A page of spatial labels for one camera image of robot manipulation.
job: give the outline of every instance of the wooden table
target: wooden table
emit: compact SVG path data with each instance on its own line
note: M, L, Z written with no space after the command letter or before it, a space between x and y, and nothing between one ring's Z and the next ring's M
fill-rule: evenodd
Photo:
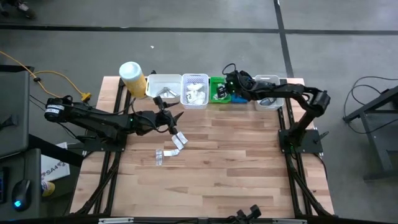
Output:
M287 80L303 84L301 78ZM119 77L104 77L98 109L113 112L118 83ZM298 121L303 109L294 100L292 107ZM134 109L158 111L150 99L137 100ZM170 111L184 110L177 105ZM128 137L112 216L228 217L239 209L248 212L254 204L263 218L294 216L276 111L256 111L253 102L209 104L206 110L185 110L177 129L189 143L178 156L164 158L162 166L155 165L155 150L175 149L171 135L153 131ZM81 208L97 187L103 157L103 152L95 152L83 161L71 212ZM321 162L311 154L302 157L309 189L333 213ZM304 211L299 190L298 197Z

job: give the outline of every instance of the concrete floor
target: concrete floor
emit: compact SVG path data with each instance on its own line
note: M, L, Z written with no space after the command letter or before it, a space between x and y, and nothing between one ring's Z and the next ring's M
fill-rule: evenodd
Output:
M75 26L229 27L277 28L272 0L36 0L38 13L27 21L12 13L0 22ZM286 29L398 30L395 0L280 0ZM398 36L288 35L287 43L295 77L308 86L328 90L331 104L315 120L323 140L325 163L335 213L345 218L397 222L397 179L364 183L362 176L379 170L376 154L366 136L353 133L342 122L343 99L355 80L366 75L398 78ZM36 70L56 70L68 75L95 104L102 77L118 75L126 61L138 62L146 74L207 73L220 76L230 62L250 74L286 77L279 34L215 34L154 32L62 32L0 30L0 49ZM0 57L1 64L13 64ZM78 94L65 80L43 75L45 86L59 95ZM364 81L383 91L396 82ZM45 101L35 83L32 95ZM358 89L366 102L377 96ZM349 101L348 112L359 105ZM77 134L83 130L67 125ZM41 110L30 107L30 132L50 142L75 142ZM76 175L68 177L73 181ZM61 214L68 196L51 202L52 214Z

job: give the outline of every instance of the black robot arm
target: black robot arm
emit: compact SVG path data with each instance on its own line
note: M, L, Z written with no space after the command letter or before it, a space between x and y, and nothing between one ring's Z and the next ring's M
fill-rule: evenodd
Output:
M125 110L128 110L130 106L132 107L134 100ZM136 133L142 136L153 130L177 134L178 131L175 126L182 113L173 117L171 112L166 110L166 108L177 103L165 103L159 96L154 98L154 103L160 109L157 113L153 111L137 111L131 114L107 113L84 103L74 103L70 96L65 96L63 98L49 98L44 116L51 122L73 123L95 132L101 139L107 141L116 141L121 134ZM163 125L167 125L168 128L165 131L159 131L159 127Z
M220 96L224 93L235 93L248 101L262 100L264 98L293 98L299 103L305 110L305 114L299 122L290 127L289 134L284 139L286 143L291 144L293 147L301 145L306 132L305 129L314 118L324 114L330 102L327 92L317 88L300 84L276 85L269 82L257 82L247 72L238 72L236 67L233 72L224 73L224 71L225 68L223 74L226 75L226 83L224 86L218 87Z

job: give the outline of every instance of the white basket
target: white basket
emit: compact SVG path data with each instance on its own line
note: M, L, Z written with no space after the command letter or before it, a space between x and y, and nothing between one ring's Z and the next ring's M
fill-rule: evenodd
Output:
M157 94L164 88L168 87L173 92L177 93L178 96L161 95L160 97L164 102L176 103L180 101L181 95L181 75L179 74L153 74L147 78L146 95L155 98Z
M202 105L192 105L187 102L187 86L193 83L203 84L202 89L199 90L204 91L206 94L205 102ZM180 101L186 110L205 110L209 102L209 76L206 74L183 74Z
M256 75L256 77L254 77L254 80L256 82L265 81L265 82L275 83L276 85L280 85L279 77L276 75ZM260 102L261 100L257 100L256 102L254 102L254 107L258 111L275 111L284 105L283 98L276 98L275 102L269 106L261 106Z

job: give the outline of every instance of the green container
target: green container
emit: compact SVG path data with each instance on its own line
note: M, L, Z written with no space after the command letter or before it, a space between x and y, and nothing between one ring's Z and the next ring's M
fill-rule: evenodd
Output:
M217 87L218 84L225 83L225 78L223 77L210 77L210 95L209 95L209 100L210 103L230 103L231 102L231 95L228 94L228 96L222 100L214 100L213 96L217 94Z

